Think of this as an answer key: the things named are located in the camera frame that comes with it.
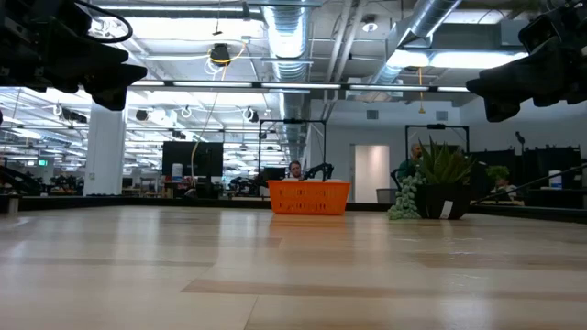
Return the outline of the succulent plant in black pot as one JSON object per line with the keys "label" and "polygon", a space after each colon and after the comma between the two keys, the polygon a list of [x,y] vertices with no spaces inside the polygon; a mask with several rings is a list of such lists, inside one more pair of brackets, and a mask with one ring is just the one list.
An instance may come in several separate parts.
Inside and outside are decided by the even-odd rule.
{"label": "succulent plant in black pot", "polygon": [[422,150],[414,176],[398,180],[396,202],[388,210],[391,220],[459,219],[471,203],[469,184],[473,159],[449,151],[430,141],[431,151]]}

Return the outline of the black diagonal frame strut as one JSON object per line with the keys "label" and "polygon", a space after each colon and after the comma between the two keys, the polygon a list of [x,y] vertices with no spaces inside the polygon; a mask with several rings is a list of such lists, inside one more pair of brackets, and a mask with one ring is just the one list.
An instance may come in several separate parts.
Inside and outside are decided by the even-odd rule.
{"label": "black diagonal frame strut", "polygon": [[562,175],[565,175],[567,173],[571,173],[571,172],[575,172],[575,171],[582,171],[585,168],[587,168],[587,162],[586,163],[583,163],[580,166],[572,167],[572,168],[570,168],[568,170],[560,171],[560,172],[554,173],[554,174],[549,174],[549,176],[541,177],[541,178],[538,178],[536,180],[530,181],[530,182],[525,183],[523,185],[517,186],[515,189],[513,189],[511,191],[506,191],[506,190],[497,191],[497,193],[494,193],[494,194],[485,196],[485,197],[483,197],[483,198],[481,198],[479,200],[476,200],[474,202],[471,202],[471,206],[478,205],[481,202],[485,202],[485,201],[489,201],[489,200],[496,200],[498,197],[509,195],[509,193],[516,193],[516,192],[521,191],[521,190],[524,190],[525,188],[528,188],[528,187],[530,187],[530,186],[532,186],[532,185],[534,185],[536,183],[539,183],[539,182],[542,182],[542,181],[549,181],[550,179],[561,177]]}

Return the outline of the black monitor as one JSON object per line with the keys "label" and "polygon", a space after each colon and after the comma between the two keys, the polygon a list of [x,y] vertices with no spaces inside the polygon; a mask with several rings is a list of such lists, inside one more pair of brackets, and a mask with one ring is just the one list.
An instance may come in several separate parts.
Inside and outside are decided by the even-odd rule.
{"label": "black monitor", "polygon": [[221,177],[224,145],[213,142],[167,141],[162,147],[163,175],[172,175],[172,165],[183,166],[183,176]]}

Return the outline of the silver round ceiling duct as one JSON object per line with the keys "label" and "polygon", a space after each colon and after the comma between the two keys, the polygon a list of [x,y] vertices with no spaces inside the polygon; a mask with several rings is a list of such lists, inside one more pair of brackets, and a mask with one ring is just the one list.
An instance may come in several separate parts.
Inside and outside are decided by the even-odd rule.
{"label": "silver round ceiling duct", "polygon": [[[309,64],[307,41],[311,9],[301,6],[265,6],[262,14],[267,23],[267,37],[271,57],[279,60],[272,66],[274,80],[278,83],[303,83],[307,81]],[[302,93],[280,93],[279,109],[282,119],[302,119],[307,106]],[[283,125],[284,142],[287,143],[290,160],[298,160],[305,141],[300,137],[301,126]]]}

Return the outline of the overhead led light bar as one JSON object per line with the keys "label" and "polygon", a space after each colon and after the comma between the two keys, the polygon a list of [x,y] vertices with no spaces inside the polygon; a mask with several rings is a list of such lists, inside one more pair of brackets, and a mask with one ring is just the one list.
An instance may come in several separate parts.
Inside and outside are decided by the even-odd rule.
{"label": "overhead led light bar", "polygon": [[231,82],[231,81],[138,81],[130,85],[133,90],[170,91],[232,91],[232,90],[286,90],[295,91],[352,91],[352,92],[413,92],[468,94],[466,87],[410,84],[356,84],[313,82]]}

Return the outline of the wide black station frame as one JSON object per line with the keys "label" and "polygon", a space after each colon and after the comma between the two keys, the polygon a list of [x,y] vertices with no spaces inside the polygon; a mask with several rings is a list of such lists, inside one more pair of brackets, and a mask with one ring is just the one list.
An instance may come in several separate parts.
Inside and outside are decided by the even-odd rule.
{"label": "wide black station frame", "polygon": [[303,175],[312,165],[311,148],[315,140],[320,140],[322,146],[318,148],[322,160],[319,164],[327,163],[327,122],[325,120],[311,120],[299,118],[261,119],[258,127],[258,156],[257,168],[261,172],[262,142],[269,136],[278,138],[278,145],[288,161],[298,160],[302,166]]}

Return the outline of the silver slanted ceiling duct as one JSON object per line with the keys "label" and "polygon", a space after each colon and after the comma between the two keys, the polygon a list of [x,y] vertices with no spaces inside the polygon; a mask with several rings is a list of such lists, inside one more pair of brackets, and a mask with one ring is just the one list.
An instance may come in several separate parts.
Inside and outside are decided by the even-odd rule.
{"label": "silver slanted ceiling duct", "polygon": [[430,41],[436,30],[463,0],[417,0],[411,16],[393,24],[385,42],[387,59],[373,74],[369,84],[392,84],[401,71],[410,67],[403,59],[407,56],[399,48],[416,39]]}

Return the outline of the white column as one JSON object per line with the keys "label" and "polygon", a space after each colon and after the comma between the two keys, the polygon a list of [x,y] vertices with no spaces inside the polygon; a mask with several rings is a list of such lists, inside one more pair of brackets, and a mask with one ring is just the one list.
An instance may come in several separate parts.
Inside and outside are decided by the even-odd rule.
{"label": "white column", "polygon": [[127,110],[92,102],[83,194],[119,195],[122,190]]}

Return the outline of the orange plastic basket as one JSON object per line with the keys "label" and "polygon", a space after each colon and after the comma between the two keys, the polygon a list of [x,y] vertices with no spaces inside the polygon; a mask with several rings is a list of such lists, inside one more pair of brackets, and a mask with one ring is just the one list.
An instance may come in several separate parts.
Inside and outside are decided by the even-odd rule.
{"label": "orange plastic basket", "polygon": [[271,209],[277,215],[343,215],[346,181],[269,181]]}

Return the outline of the narrow black station frame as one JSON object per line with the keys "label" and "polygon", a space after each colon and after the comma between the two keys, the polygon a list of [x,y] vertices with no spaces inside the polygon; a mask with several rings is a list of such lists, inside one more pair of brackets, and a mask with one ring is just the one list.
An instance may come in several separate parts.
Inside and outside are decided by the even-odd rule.
{"label": "narrow black station frame", "polygon": [[404,127],[404,162],[414,160],[413,146],[430,152],[430,141],[440,147],[446,145],[451,152],[469,153],[471,150],[470,128],[445,124],[406,125]]}

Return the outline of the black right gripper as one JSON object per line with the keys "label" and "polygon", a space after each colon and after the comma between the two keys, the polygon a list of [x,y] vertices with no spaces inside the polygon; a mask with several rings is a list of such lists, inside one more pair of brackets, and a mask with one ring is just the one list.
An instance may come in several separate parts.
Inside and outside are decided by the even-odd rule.
{"label": "black right gripper", "polygon": [[561,38],[549,31],[547,36],[547,43],[530,55],[466,82],[467,90],[483,99],[488,122],[516,116],[531,96],[547,96],[546,105],[587,101],[587,32]]}

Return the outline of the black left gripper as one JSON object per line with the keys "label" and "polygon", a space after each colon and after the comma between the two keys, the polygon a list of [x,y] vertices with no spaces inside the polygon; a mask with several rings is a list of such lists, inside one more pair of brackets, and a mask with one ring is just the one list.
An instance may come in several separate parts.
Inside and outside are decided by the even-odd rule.
{"label": "black left gripper", "polygon": [[0,27],[0,87],[49,88],[76,92],[80,86],[93,101],[111,111],[126,107],[127,88],[148,70],[123,64],[125,50],[105,45],[60,49],[52,60],[52,81],[46,67],[50,27]]}

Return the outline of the white door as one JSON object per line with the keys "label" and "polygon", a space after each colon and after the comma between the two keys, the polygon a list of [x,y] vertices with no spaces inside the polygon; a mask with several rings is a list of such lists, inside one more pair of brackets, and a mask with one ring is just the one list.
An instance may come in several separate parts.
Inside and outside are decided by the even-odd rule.
{"label": "white door", "polygon": [[356,145],[353,165],[354,201],[376,204],[377,190],[390,187],[390,173],[388,146]]}

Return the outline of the black ceiling device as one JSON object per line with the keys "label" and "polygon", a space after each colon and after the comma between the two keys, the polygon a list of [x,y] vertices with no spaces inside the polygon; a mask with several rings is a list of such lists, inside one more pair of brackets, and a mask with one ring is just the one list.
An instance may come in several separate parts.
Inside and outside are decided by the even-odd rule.
{"label": "black ceiling device", "polygon": [[227,44],[215,44],[210,52],[210,61],[218,67],[227,66],[230,63],[230,54]]}

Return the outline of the small green plant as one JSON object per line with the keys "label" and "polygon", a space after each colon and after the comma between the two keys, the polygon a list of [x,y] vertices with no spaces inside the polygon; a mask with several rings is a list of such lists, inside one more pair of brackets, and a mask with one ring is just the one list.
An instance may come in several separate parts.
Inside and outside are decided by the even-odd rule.
{"label": "small green plant", "polygon": [[492,165],[485,169],[487,177],[493,182],[497,183],[503,180],[508,180],[510,176],[510,170],[506,166]]}

